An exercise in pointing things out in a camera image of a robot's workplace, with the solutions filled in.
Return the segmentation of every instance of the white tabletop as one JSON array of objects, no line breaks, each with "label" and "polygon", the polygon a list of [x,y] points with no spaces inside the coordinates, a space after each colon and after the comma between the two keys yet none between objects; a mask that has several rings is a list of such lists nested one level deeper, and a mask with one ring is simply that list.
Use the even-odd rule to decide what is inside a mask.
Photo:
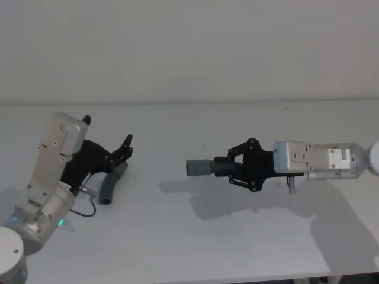
[{"label": "white tabletop", "polygon": [[[232,283],[374,272],[379,179],[284,179],[252,193],[225,178],[186,177],[187,159],[225,156],[257,138],[311,143],[379,140],[379,101],[267,104],[2,106],[0,222],[31,176],[43,125],[65,111],[92,116],[87,139],[116,149],[134,135],[114,202],[93,218],[69,213],[28,258],[28,284]],[[75,209],[91,211],[79,195]]]}]

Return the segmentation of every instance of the white wall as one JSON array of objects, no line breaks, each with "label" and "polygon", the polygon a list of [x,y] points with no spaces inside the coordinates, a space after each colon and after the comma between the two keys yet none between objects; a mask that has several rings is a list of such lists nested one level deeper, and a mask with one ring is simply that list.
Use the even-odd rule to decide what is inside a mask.
[{"label": "white wall", "polygon": [[0,1],[0,103],[363,97],[378,0]]}]

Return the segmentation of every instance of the black cable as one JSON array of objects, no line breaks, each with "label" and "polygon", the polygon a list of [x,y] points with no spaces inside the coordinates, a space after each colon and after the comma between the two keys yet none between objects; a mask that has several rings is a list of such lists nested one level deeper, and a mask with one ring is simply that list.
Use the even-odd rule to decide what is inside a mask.
[{"label": "black cable", "polygon": [[70,210],[70,212],[75,213],[75,214],[77,214],[79,216],[82,216],[82,217],[93,217],[93,216],[95,216],[95,214],[96,214],[96,205],[95,205],[94,200],[92,199],[92,197],[89,199],[89,201],[92,204],[92,207],[94,208],[94,212],[91,215],[86,215],[86,214],[80,213],[80,212],[72,210],[72,209]]}]

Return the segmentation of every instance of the white table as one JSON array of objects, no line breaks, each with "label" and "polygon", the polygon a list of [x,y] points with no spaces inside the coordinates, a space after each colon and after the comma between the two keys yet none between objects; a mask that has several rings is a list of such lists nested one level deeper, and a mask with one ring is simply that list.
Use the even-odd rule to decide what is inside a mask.
[{"label": "white table", "polygon": [[[225,156],[257,138],[312,143],[379,140],[379,101],[267,104],[2,106],[0,222],[31,176],[53,112],[92,116],[87,138],[109,150],[128,133],[133,157],[111,206],[69,213],[39,253],[28,284],[232,283],[376,272],[379,179],[284,179],[251,193],[224,178],[185,173],[187,159]],[[91,211],[80,195],[75,209]]]}]

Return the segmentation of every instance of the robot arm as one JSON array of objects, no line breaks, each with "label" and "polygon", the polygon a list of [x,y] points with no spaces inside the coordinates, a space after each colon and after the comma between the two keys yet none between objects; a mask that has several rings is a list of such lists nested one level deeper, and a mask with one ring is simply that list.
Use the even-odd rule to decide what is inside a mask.
[{"label": "robot arm", "polygon": [[101,204],[111,203],[113,187],[133,153],[132,136],[110,153],[84,139],[90,123],[89,116],[81,121],[67,114],[55,115],[50,123],[38,147],[27,197],[0,227],[0,284],[25,283],[25,256],[42,249],[71,211],[79,191],[90,194],[91,200],[99,192],[107,200],[99,200]]},{"label": "robot arm", "polygon": [[[243,162],[235,161],[243,155]],[[295,192],[294,178],[353,179],[365,169],[374,175],[379,173],[379,143],[368,150],[357,143],[312,145],[296,141],[274,143],[273,151],[262,149],[257,139],[228,149],[227,157],[215,157],[214,161],[187,161],[187,175],[227,176],[229,182],[251,191],[260,191],[267,178],[287,177],[290,193]]]}]

